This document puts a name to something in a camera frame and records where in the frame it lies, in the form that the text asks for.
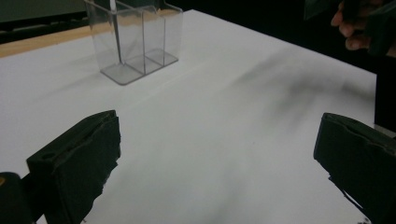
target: dark background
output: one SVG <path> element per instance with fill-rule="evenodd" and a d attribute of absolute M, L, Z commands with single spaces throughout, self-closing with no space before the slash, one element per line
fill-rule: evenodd
<path fill-rule="evenodd" d="M 396 118 L 393 116 L 396 109 L 393 108 L 392 100 L 392 96 L 396 93 L 396 89 L 393 88 L 393 84 L 396 83 L 396 59 L 385 56 L 374 57 L 367 54 L 365 49 L 346 50 L 345 38 L 340 35 L 337 28 L 330 26 L 337 5 L 305 21 L 304 0 L 245 0 L 238 3 L 224 0 L 210 2 L 167 0 L 166 2 L 181 7 L 184 11 L 189 9 L 202 11 L 375 73 L 377 75 L 375 123 L 396 131 Z M 0 32 L 3 30 L 0 33 L 0 43 L 87 25 L 85 11 L 81 10 L 81 6 L 78 8 L 77 11 L 68 14 L 0 22 Z M 15 29 L 35 24 L 41 26 L 34 29 Z"/>

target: white table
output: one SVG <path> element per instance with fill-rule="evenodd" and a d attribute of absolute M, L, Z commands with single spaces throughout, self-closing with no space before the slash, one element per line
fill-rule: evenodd
<path fill-rule="evenodd" d="M 324 112 L 374 125 L 374 74 L 194 10 L 180 61 L 123 87 L 90 37 L 29 51 L 0 60 L 0 171 L 108 109 L 122 155 L 88 223 L 363 221 L 313 150 Z"/>

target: clear plastic organizer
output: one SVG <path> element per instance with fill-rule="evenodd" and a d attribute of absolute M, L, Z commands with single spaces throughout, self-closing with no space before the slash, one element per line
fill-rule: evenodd
<path fill-rule="evenodd" d="M 126 85 L 178 61 L 183 11 L 164 0 L 84 0 L 101 73 Z"/>

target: acrylic divider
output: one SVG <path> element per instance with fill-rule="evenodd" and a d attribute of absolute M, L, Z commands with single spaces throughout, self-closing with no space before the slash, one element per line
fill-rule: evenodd
<path fill-rule="evenodd" d="M 84 0 L 101 73 L 129 84 L 178 61 L 182 10 L 165 2 L 132 7 L 133 0 Z"/>

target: human hand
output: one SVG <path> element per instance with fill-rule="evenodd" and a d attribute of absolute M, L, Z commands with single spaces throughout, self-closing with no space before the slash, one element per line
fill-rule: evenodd
<path fill-rule="evenodd" d="M 337 12 L 332 18 L 331 25 L 334 27 L 338 26 L 340 33 L 346 37 L 347 49 L 368 49 L 370 47 L 371 38 L 356 33 L 365 29 L 368 15 L 382 5 L 383 0 L 361 0 L 357 17 L 354 20 L 344 20 L 344 1 L 340 3 Z M 396 39 L 389 48 L 387 55 L 396 58 Z"/>

